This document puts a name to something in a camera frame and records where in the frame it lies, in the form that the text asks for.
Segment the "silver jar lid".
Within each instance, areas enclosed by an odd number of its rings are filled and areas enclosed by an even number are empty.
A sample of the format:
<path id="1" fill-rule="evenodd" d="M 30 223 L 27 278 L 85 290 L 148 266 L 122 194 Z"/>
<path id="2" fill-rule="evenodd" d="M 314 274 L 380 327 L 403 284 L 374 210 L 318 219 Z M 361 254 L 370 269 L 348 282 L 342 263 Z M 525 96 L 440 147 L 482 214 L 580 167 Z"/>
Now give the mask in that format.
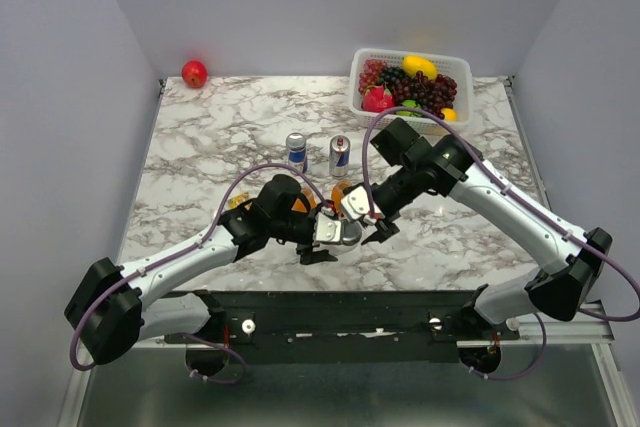
<path id="1" fill-rule="evenodd" d="M 362 227 L 358 222 L 341 222 L 341 244 L 343 246 L 355 246 L 362 238 Z"/>

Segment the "clear glass jar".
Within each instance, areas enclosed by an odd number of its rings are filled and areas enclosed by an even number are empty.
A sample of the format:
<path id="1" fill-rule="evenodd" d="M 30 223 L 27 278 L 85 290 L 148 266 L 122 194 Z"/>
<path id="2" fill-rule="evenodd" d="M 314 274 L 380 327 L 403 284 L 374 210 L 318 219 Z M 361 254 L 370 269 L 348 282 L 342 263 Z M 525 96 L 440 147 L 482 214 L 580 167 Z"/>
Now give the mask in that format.
<path id="1" fill-rule="evenodd" d="M 353 244 L 353 245 L 335 244 L 335 245 L 328 245 L 327 250 L 331 255 L 340 256 L 353 251 L 357 247 L 358 247 L 358 244 Z"/>

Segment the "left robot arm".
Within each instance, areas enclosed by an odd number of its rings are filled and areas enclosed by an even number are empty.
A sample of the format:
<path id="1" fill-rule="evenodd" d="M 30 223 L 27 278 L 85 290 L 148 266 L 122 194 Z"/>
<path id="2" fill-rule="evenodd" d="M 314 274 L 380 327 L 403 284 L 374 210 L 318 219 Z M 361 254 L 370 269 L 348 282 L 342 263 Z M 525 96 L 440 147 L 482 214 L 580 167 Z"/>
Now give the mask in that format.
<path id="1" fill-rule="evenodd" d="M 166 334 L 192 334 L 214 340 L 220 315 L 195 294 L 175 307 L 161 300 L 185 282 L 262 250 L 269 241 L 293 243 L 301 262 L 330 259 L 329 249 L 342 242 L 344 228 L 326 199 L 298 212 L 304 201 L 303 174 L 277 174 L 258 195 L 234 209 L 219 208 L 212 223 L 193 237 L 150 257 L 122 265 L 109 258 L 86 271 L 64 310 L 73 328 L 71 365 L 87 371 L 108 364 L 142 339 Z"/>

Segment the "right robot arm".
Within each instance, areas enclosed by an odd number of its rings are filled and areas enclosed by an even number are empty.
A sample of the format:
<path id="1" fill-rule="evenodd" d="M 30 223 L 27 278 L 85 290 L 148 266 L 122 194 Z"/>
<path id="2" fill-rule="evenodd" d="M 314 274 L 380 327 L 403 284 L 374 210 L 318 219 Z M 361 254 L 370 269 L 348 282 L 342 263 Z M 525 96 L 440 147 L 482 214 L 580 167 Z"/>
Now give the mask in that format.
<path id="1" fill-rule="evenodd" d="M 612 245 L 608 232 L 586 231 L 564 220 L 554 230 L 548 209 L 507 183 L 489 162 L 474 161 L 478 151 L 466 150 L 452 135 L 430 144 L 395 119 L 371 144 L 397 169 L 372 188 L 375 207 L 386 219 L 421 194 L 450 197 L 491 222 L 536 262 L 528 274 L 476 290 L 459 317 L 467 336 L 483 338 L 509 318 L 537 312 L 565 322 L 574 318 L 601 273 L 599 256 Z"/>

